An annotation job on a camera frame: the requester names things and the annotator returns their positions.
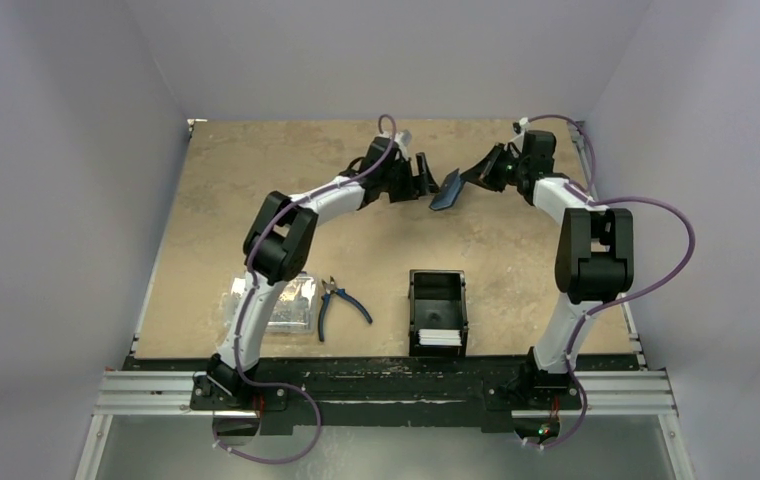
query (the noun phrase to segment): blue handle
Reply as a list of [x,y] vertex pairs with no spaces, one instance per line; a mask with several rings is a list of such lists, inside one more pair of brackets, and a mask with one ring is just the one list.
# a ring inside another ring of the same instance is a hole
[[327,307],[330,306],[330,294],[325,293],[321,297],[321,312],[318,313],[318,341],[324,343],[324,317],[327,315]]
[[359,300],[348,295],[348,293],[345,292],[344,288],[340,288],[338,291],[336,291],[336,293],[343,299],[347,300],[348,303],[356,307],[356,309],[359,310],[359,313],[361,313],[362,316],[365,317],[365,320],[368,322],[369,325],[374,323],[374,321],[371,320],[371,315],[368,313],[368,310],[366,310],[365,307],[363,307],[362,304],[359,303]]

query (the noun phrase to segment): pliers handle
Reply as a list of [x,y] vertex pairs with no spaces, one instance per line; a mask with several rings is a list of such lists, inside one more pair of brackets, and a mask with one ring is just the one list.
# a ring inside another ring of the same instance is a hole
[[340,298],[356,307],[356,309],[359,310],[359,313],[365,317],[365,321],[367,321],[369,325],[374,323],[374,321],[371,319],[371,314],[368,313],[368,310],[366,310],[366,308],[361,303],[359,303],[359,300],[348,295],[344,288],[338,288],[336,286],[336,280],[334,280],[333,277],[330,277],[329,282],[321,280],[321,285],[324,287],[324,296],[321,298],[321,312],[318,314],[319,341],[324,341],[324,319],[327,316],[327,309],[330,307],[330,300],[332,300],[333,295],[338,295]]

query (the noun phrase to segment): white wall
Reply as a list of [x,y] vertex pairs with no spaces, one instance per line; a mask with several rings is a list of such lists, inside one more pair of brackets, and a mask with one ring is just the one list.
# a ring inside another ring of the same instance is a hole
[[[668,199],[695,223],[692,264],[633,306],[699,478],[760,478],[760,1],[655,1],[588,125],[602,196]],[[636,213],[641,286],[685,234]]]
[[0,0],[0,478],[71,478],[185,150],[123,0]]
[[586,116],[650,0],[128,0],[186,116]]

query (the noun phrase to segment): brown table surface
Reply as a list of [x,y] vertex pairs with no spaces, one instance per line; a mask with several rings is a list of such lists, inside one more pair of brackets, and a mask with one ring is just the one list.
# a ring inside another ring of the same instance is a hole
[[[510,120],[398,120],[424,151],[437,182],[513,136]],[[557,136],[555,171],[582,179],[565,124],[535,128]],[[272,190],[301,193],[365,154],[376,121],[200,122],[189,146],[152,279],[136,357],[208,357],[226,334],[223,298],[244,272],[242,242]],[[336,278],[374,317],[369,326],[341,299],[315,335],[267,334],[264,356],[407,355],[410,269],[464,270],[468,354],[521,354],[548,323],[557,288],[556,223],[513,188],[468,185],[456,206],[430,199],[390,205],[385,195],[316,231],[306,270]],[[582,352],[630,352],[620,309],[604,312]]]

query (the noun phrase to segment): blue object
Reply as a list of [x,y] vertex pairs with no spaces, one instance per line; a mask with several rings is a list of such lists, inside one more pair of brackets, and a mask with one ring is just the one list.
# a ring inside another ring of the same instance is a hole
[[371,315],[368,313],[368,310],[365,309],[364,306],[362,306],[361,303],[359,303],[359,300],[353,298],[352,296],[348,295],[347,292],[345,292],[344,288],[338,288],[336,286],[336,280],[333,279],[333,277],[330,277],[330,281],[327,282],[325,280],[321,280],[321,285],[324,287],[324,296],[321,298],[321,313],[318,314],[318,340],[321,342],[324,342],[324,317],[327,316],[327,308],[330,306],[330,299],[333,295],[338,295],[340,298],[344,299],[354,307],[356,307],[357,310],[359,310],[359,313],[362,314],[363,317],[365,317],[365,320],[368,322],[369,325],[374,323],[374,321],[371,319]]
[[442,186],[439,189],[439,193],[433,197],[433,201],[430,202],[430,210],[439,211],[446,210],[454,206],[462,187],[465,186],[465,180],[460,177],[459,168],[449,173],[445,180],[442,181]]

